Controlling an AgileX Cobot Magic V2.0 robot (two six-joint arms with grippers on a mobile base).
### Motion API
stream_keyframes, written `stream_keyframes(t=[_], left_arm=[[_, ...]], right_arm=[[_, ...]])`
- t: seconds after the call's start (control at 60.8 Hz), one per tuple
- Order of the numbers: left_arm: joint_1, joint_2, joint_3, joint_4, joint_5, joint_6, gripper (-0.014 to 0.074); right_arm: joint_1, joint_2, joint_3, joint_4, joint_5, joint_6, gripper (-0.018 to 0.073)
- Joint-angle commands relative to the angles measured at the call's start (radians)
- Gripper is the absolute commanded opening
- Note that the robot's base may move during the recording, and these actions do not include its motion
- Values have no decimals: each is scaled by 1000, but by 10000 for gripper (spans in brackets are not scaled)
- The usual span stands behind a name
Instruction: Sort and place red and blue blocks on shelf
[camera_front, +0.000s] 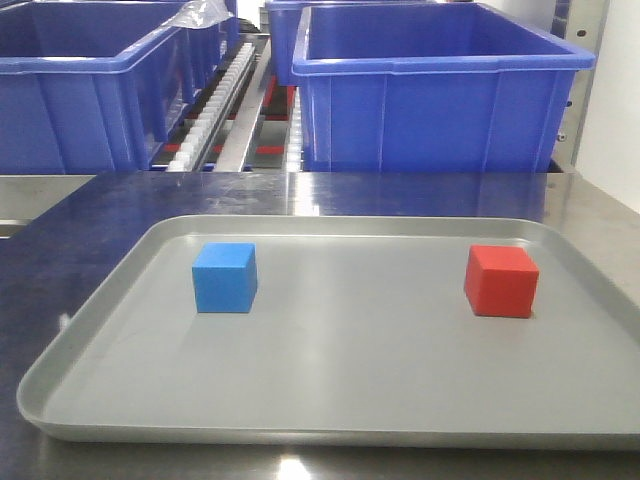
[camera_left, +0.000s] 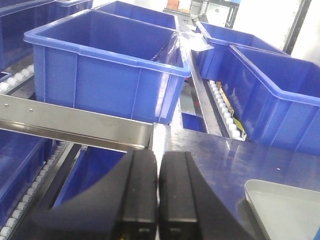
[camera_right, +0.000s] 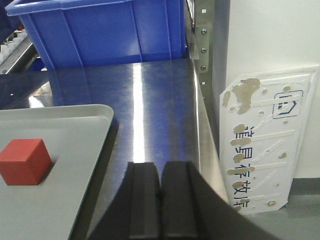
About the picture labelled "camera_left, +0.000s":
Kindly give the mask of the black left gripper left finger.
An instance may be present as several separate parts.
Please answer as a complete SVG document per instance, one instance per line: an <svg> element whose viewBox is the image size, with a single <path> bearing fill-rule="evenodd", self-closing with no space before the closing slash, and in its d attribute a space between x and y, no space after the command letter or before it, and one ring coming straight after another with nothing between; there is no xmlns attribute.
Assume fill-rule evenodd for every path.
<svg viewBox="0 0 320 240"><path fill-rule="evenodd" d="M14 231L17 240L153 240L157 161L149 149L89 147L48 176Z"/></svg>

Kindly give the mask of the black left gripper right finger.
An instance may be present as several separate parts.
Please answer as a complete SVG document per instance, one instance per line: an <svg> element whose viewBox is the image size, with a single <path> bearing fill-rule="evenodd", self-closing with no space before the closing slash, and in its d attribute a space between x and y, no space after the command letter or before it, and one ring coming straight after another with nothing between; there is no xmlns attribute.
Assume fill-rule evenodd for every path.
<svg viewBox="0 0 320 240"><path fill-rule="evenodd" d="M166 151L159 172L159 235L162 240L263 240L245 199L244 180L209 179L192 154Z"/></svg>

